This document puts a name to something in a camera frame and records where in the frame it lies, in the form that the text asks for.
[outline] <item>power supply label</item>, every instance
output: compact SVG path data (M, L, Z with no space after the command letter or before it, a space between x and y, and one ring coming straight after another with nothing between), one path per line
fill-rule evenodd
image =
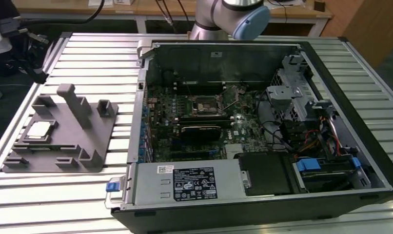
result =
M214 167L174 169L173 186L175 201L218 198Z

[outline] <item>blue end cap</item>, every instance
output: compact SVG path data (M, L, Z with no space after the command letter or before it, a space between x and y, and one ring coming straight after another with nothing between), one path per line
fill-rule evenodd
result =
M318 160L314 158L301 159L300 162L296 163L296 165L301 172L310 170L321 170Z
M119 182L107 183L106 191L109 193L121 191L121 183Z
M270 21L270 10L261 6L242 19L233 32L236 40L254 40L265 30Z
M356 158L356 157L353 158L353 164L354 164L356 168L361 167L361 162L360 162L358 158Z

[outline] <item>motherboard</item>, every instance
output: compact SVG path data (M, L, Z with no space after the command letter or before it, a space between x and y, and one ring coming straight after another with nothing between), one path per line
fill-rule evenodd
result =
M154 162L233 158L272 147L257 117L260 90L245 84L149 87Z

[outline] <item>white box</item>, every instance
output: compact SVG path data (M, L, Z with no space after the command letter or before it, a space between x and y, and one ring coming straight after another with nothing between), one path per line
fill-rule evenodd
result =
M134 0L114 0L114 4L131 5Z

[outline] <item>barcode sticker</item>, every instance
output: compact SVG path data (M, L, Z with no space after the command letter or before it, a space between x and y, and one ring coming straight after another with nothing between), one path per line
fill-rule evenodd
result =
M173 173L174 166L158 166L158 174Z

